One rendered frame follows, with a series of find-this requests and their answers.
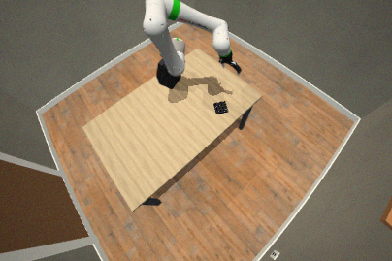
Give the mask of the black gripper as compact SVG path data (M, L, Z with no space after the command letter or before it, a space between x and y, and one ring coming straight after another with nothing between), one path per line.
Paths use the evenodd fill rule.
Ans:
M218 62L220 62L220 58L219 58L219 61ZM232 60L232 58L229 60L229 61L221 61L220 62L221 63L221 65L222 65L222 67L224 68L225 67L225 63L227 63L227 64L229 64L230 66L232 66L236 71L238 70L240 73L241 73L241 71L242 71L242 69L240 68L240 66L237 64L237 62L233 62L233 60ZM223 64L222 64L223 63ZM233 64L232 64L233 63ZM232 64L232 65L231 65ZM234 66L235 67L234 67ZM238 73L238 75L240 75L240 73L237 71L237 73Z

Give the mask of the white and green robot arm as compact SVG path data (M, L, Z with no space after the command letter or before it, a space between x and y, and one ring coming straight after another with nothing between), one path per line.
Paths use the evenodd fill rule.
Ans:
M224 20L200 13L178 0L146 0L144 31L159 50L164 65L167 62L172 76L180 76L184 72L185 43L179 38L171 39L166 18L212 33L212 46L220 62L232 58L228 26Z

